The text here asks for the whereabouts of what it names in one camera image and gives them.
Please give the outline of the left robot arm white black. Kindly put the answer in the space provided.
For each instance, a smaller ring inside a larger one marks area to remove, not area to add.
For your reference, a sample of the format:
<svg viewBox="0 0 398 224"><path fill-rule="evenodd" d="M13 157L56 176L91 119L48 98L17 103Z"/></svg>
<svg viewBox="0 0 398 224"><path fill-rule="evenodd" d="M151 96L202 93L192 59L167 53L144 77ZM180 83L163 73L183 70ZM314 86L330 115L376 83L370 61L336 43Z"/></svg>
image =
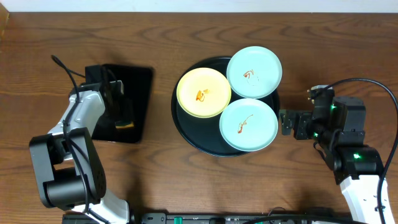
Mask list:
<svg viewBox="0 0 398 224"><path fill-rule="evenodd" d="M56 126L30 140L39 197L47 208L80 212L98 223L129 223L129 204L107 188L92 140L105 120L116 131L134 127L123 82L100 66L92 80L74 86Z"/></svg>

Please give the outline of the yellow green scrub sponge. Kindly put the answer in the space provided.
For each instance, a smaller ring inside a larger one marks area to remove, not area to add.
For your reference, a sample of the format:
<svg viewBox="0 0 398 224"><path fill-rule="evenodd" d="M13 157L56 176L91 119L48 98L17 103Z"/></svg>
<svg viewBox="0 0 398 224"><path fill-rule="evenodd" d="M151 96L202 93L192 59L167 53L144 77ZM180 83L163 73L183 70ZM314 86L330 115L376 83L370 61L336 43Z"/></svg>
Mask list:
<svg viewBox="0 0 398 224"><path fill-rule="evenodd" d="M133 121L117 121L115 122L116 129L129 129L134 127Z"/></svg>

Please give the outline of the yellow plate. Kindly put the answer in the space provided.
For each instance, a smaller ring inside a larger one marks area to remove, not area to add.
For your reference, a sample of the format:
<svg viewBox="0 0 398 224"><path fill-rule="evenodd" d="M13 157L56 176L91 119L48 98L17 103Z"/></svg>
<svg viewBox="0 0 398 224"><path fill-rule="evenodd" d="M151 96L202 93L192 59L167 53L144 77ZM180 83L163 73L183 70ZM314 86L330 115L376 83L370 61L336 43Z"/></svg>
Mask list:
<svg viewBox="0 0 398 224"><path fill-rule="evenodd" d="M196 118L220 114L231 100L231 87L226 77L212 68L195 68L177 84L177 101L182 109Z"/></svg>

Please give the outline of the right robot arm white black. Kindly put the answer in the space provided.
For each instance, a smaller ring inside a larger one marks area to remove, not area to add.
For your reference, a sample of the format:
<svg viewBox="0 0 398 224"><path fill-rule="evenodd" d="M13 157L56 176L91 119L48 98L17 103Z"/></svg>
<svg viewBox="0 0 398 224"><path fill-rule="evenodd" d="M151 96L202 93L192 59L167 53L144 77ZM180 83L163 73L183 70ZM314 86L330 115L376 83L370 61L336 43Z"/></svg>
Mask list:
<svg viewBox="0 0 398 224"><path fill-rule="evenodd" d="M280 110L282 134L296 140L314 140L349 206L353 220L393 223L387 187L378 190L382 161L378 151L364 143L366 108L350 96L320 96L313 111Z"/></svg>

